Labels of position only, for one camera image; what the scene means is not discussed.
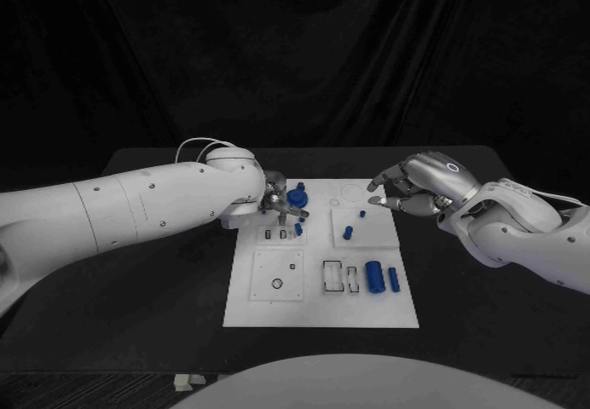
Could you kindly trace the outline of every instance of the black backdrop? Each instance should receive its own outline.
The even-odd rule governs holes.
[[[473,0],[3,3],[0,191],[120,147],[486,144],[590,201],[590,5]]]

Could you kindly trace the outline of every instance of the white platform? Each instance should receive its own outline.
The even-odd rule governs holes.
[[[274,211],[253,215],[250,226],[240,229],[224,326],[419,328],[391,211],[367,203],[371,196],[385,196],[383,187],[370,193],[370,179],[302,179],[289,180],[287,189],[296,188],[299,181],[310,197],[303,236],[289,234],[280,239]],[[368,212],[364,218],[361,210]],[[289,216],[289,232],[296,223],[299,218]],[[342,238],[348,225],[354,226],[352,240],[341,243],[336,236]],[[270,240],[264,238],[267,229]],[[290,268],[298,257],[303,258],[302,270],[298,263]],[[387,291],[380,294],[368,291],[365,262],[373,260],[384,268]],[[342,293],[325,292],[323,261],[342,262]],[[349,291],[348,267],[357,267],[358,294]],[[398,293],[391,291],[390,267],[397,269]],[[272,287],[274,279],[282,280],[280,289]]]

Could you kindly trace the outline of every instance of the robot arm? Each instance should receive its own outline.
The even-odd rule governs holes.
[[[0,316],[58,268],[98,253],[217,218],[224,228],[237,228],[260,209],[308,217],[285,200],[285,180],[261,169],[246,149],[224,147],[207,164],[166,164],[2,193]]]
[[[373,205],[419,217],[436,217],[468,252],[492,268],[511,262],[559,285],[590,294],[590,207],[520,185],[510,179],[484,186],[446,155],[411,155],[368,185],[393,182],[407,195],[370,199]],[[557,211],[540,196],[573,203]]]

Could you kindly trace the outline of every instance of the robotic hand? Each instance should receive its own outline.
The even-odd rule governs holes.
[[[590,207],[501,179],[484,186],[465,166],[439,152],[411,155],[384,170],[367,189],[391,182],[404,197],[370,199],[373,205],[419,217],[462,241],[492,268],[511,262],[559,285],[590,294]],[[570,202],[557,211],[540,196]]]
[[[61,267],[126,245],[221,219],[248,223],[259,210],[308,211],[286,199],[286,177],[263,170],[238,147],[215,149],[207,164],[185,162],[0,194],[0,316]]]

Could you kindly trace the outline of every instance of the table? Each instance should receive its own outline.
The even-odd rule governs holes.
[[[482,146],[251,151],[289,178],[371,178],[429,149],[482,183],[511,178]],[[175,153],[123,149],[104,175],[168,164]],[[233,373],[305,355],[384,354],[471,372],[589,372],[590,296],[518,265],[485,267],[433,219],[396,212],[396,226],[419,330],[224,328],[237,231],[214,222],[75,262],[34,287],[0,339],[0,371]]]

